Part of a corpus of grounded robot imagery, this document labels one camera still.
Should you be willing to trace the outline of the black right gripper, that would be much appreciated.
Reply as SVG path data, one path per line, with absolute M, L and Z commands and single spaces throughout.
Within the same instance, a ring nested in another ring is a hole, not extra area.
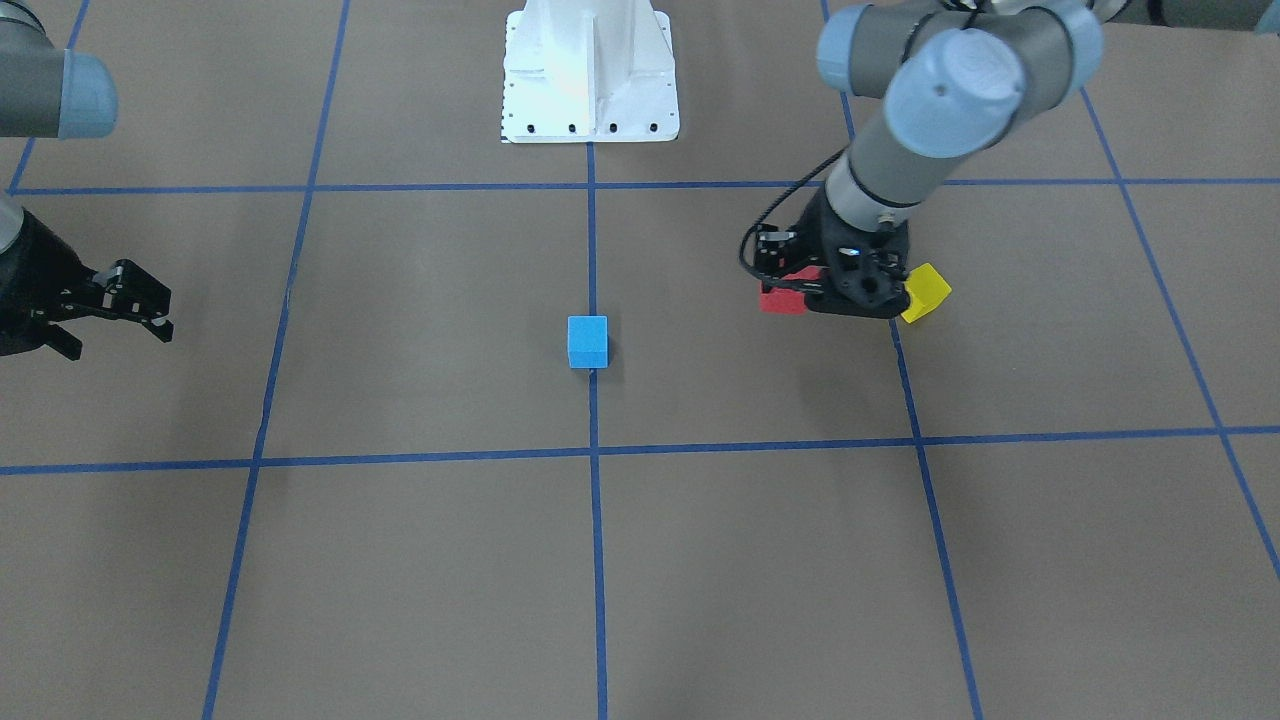
M 49 347 L 69 361 L 83 342 L 58 323 L 83 316 L 132 322 L 173 341 L 172 290 L 129 259 L 93 272 L 31 211 L 20 209 L 1 259 L 1 355 Z

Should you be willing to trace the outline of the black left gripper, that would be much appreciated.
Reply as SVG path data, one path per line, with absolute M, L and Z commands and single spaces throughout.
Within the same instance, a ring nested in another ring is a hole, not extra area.
M 812 265 L 812 251 L 817 265 Z M 777 225 L 751 231 L 751 268 L 762 287 L 805 293 L 805 309 L 844 316 L 892 319 L 911 299 L 909 224 L 879 223 L 861 231 L 841 219 L 826 191 L 819 190 L 800 217 L 800 233 Z M 785 281 L 808 266 L 819 266 L 818 281 Z

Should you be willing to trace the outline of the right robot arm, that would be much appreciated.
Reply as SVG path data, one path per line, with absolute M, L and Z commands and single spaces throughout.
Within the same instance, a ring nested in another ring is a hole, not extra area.
M 1 135 L 102 138 L 118 119 L 114 78 L 95 55 L 56 47 L 27 1 L 1 9 Z M 10 195 L 1 202 L 1 354 L 50 348 L 77 361 L 83 343 L 64 328 L 87 316 L 131 322 L 169 343 L 172 291 L 129 259 L 104 270 Z

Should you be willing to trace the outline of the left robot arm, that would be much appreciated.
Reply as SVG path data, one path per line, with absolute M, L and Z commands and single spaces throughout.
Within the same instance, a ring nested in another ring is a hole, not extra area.
M 1055 109 L 1098 70 L 1110 10 L 1089 1 L 858 3 L 815 46 L 832 88 L 879 102 L 820 163 L 791 225 L 762 213 L 739 246 L 764 313 L 908 313 L 909 222 L 968 159 Z

